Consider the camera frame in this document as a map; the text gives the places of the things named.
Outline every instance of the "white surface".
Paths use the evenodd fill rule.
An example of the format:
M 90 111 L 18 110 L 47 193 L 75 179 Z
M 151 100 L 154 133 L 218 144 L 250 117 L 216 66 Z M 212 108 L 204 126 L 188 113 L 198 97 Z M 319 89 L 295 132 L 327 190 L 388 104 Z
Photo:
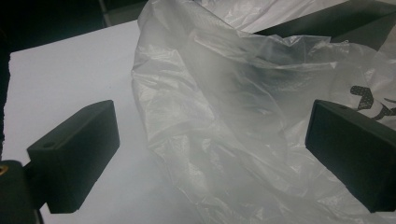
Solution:
M 131 69 L 136 21 L 11 54 L 4 160 L 26 164 L 26 148 L 82 107 L 111 99 L 120 148 L 74 214 L 41 212 L 51 223 L 194 223 L 184 195 L 146 150 L 134 104 Z

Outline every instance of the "clear plastic bag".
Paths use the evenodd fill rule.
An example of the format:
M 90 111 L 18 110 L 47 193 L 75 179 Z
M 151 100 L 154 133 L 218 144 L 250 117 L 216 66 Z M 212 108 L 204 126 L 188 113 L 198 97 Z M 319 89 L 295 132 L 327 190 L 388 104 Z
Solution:
M 346 0 L 195 0 L 233 28 L 255 33 Z
M 193 1 L 148 1 L 138 22 L 133 89 L 148 147 L 204 223 L 387 223 L 304 146 L 315 99 L 357 108 L 363 88 L 396 106 L 386 55 L 247 34 Z

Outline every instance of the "black graphic on bag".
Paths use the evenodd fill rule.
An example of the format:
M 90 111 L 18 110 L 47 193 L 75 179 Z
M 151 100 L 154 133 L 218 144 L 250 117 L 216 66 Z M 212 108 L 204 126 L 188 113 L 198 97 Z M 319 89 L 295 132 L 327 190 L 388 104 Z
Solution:
M 363 109 L 371 109 L 372 108 L 375 99 L 373 97 L 373 94 L 372 94 L 370 88 L 361 87 L 361 86 L 353 86 L 350 89 L 350 93 L 352 93 L 354 95 L 361 96 L 361 100 L 359 101 L 359 105 L 358 105 L 358 111 L 363 110 Z M 387 98 L 384 98 L 384 100 L 396 104 L 396 101 L 394 101 L 394 100 L 390 100 Z M 381 105 L 382 105 L 381 111 L 379 112 L 378 115 L 373 117 L 373 119 L 379 120 L 379 119 L 384 118 L 385 116 L 396 116 L 396 107 L 389 109 L 385 105 L 383 105 L 383 104 L 381 104 Z

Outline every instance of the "plastic bag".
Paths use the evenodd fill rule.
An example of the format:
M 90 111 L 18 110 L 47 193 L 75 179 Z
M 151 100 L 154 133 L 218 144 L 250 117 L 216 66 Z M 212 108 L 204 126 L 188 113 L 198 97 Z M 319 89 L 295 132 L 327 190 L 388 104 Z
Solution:
M 346 0 L 196 0 L 233 28 L 255 33 Z
M 138 23 L 133 90 L 148 147 L 204 223 L 387 223 L 304 146 L 315 99 L 357 108 L 361 88 L 396 106 L 386 55 L 247 34 L 193 1 L 148 1 Z

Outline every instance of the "wrinkled plastic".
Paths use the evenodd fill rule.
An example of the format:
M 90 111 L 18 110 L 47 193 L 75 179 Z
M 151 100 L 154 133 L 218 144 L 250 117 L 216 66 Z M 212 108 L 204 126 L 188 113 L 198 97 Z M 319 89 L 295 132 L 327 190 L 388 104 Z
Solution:
M 393 60 L 328 37 L 243 33 L 193 1 L 148 1 L 138 22 L 133 90 L 148 147 L 202 222 L 394 220 L 370 214 L 304 146 L 315 99 L 358 108 L 358 86 L 375 98 L 367 116 L 396 107 Z
M 195 0 L 233 28 L 255 33 L 346 0 Z

